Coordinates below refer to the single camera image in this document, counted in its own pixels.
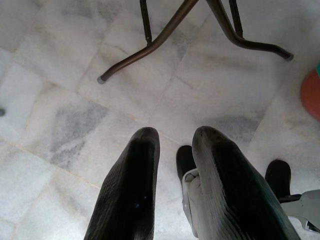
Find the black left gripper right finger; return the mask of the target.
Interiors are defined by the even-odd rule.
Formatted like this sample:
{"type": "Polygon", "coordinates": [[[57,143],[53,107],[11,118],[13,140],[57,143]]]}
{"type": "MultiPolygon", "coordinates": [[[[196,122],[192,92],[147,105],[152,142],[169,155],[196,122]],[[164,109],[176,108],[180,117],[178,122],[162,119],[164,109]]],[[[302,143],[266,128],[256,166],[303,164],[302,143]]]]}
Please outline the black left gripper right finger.
{"type": "Polygon", "coordinates": [[[195,203],[201,240],[298,240],[263,176],[220,131],[199,127],[192,154],[200,190],[195,203]]]}

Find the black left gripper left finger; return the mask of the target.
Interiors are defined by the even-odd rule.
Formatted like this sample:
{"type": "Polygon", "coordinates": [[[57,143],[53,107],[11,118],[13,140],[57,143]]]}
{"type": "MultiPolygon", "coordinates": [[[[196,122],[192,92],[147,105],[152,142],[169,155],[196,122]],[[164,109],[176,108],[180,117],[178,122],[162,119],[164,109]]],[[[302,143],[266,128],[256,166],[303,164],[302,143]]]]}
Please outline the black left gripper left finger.
{"type": "Polygon", "coordinates": [[[157,130],[137,130],[103,181],[84,239],[153,239],[159,159],[157,130]]]}

